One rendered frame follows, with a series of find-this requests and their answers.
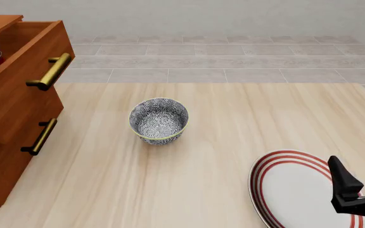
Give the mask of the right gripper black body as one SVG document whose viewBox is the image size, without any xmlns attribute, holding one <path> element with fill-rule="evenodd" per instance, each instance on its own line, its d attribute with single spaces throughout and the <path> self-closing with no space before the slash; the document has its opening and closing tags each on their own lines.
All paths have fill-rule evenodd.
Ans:
<svg viewBox="0 0 365 228">
<path fill-rule="evenodd" d="M 331 204 L 337 213 L 365 216 L 365 197 L 344 199 L 342 195 L 333 194 Z"/>
</svg>

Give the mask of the blue-white patterned bowl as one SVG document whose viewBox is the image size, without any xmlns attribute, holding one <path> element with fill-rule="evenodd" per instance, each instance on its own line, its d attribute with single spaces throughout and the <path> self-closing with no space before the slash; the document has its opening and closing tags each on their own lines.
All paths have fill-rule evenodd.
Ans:
<svg viewBox="0 0 365 228">
<path fill-rule="evenodd" d="M 134 133 L 151 145 L 165 145 L 177 140 L 189 122 L 183 104 L 171 98 L 151 98 L 140 102 L 129 114 Z"/>
</svg>

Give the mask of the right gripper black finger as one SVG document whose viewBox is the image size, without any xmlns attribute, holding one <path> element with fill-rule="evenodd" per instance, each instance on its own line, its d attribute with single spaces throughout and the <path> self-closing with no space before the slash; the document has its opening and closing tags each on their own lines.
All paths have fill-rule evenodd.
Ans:
<svg viewBox="0 0 365 228">
<path fill-rule="evenodd" d="M 357 180 L 335 155 L 328 159 L 333 184 L 333 198 L 357 199 L 363 183 Z"/>
</svg>

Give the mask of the white plate with red rings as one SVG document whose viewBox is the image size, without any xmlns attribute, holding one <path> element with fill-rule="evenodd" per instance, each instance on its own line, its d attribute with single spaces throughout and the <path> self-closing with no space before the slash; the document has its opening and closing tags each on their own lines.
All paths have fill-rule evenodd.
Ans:
<svg viewBox="0 0 365 228">
<path fill-rule="evenodd" d="M 248 190 L 267 228 L 365 228 L 365 216 L 335 211 L 329 166 L 309 153 L 263 155 L 250 169 Z"/>
</svg>

